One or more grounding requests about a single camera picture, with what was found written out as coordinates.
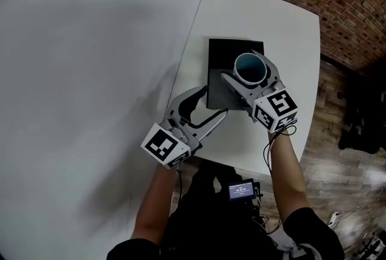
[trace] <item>cup rim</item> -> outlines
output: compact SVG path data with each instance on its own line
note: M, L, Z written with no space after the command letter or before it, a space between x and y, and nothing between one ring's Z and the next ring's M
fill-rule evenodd
M239 75L239 73L238 73L238 71L237 71L237 69L236 69L236 63L237 63L237 60L238 60L241 56L244 56L244 55L253 55L253 56L255 56L257 59L259 59L259 60L263 63L263 65L264 65L264 71L265 71L265 72L264 72L264 76L262 77L262 79L261 79L260 81L250 82L250 81L247 81L246 79L244 79L242 76ZM260 84L260 83L262 83L262 82L264 81L264 79L265 79L266 76L267 76L267 66L266 66L266 64L265 64L264 61L263 61L260 57L258 57L255 53L246 52L246 53L242 53L242 54L240 54L239 56L237 56L237 58L236 58L236 60L235 60L235 65L234 65L233 69L235 70L237 77L238 77L241 81L243 81L245 84L247 84L247 85L256 85L256 84Z

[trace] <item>wooden floor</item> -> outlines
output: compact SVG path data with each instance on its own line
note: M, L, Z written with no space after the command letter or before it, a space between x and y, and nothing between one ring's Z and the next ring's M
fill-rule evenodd
M381 149L378 154L370 155L362 151L338 149L341 131L347 128L343 122L346 100L339 99L338 93L344 95L349 83L347 74L321 61L314 117L300 164L305 174L309 200L316 214L327 223L334 211L344 212L335 232L344 247L346 259L353 259L353 253L364 235L379 230L375 218L385 214L386 191L382 191L382 188L386 185L386 152ZM187 192L198 162L192 157L180 165L182 194ZM273 230L278 214L270 176L237 172L261 183L264 194L261 214L270 218L268 229ZM217 181L215 188L220 190ZM179 193L177 181L171 212L177 206ZM368 201L371 202L356 212Z

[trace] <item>camera screen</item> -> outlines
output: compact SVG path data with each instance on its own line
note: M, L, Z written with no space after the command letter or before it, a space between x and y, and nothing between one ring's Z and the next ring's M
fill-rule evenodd
M255 191L253 190L252 182L229 186L230 199L250 197L250 196L253 196L254 194L255 194Z

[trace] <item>black square board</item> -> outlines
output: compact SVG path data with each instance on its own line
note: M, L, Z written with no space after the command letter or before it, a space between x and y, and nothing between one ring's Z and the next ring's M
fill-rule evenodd
M206 98L208 109L242 110L238 98L230 91L220 73L233 73L237 56L242 53L253 53L255 50L264 55L264 44L261 41L239 39L209 39L209 60L207 84L209 91Z

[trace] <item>shoe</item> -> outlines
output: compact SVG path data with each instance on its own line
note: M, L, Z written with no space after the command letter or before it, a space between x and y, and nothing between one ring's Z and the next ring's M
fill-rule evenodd
M342 132L342 135L339 140L338 147L340 150L345 150L347 148L351 148L351 141L350 141L350 135L349 132Z

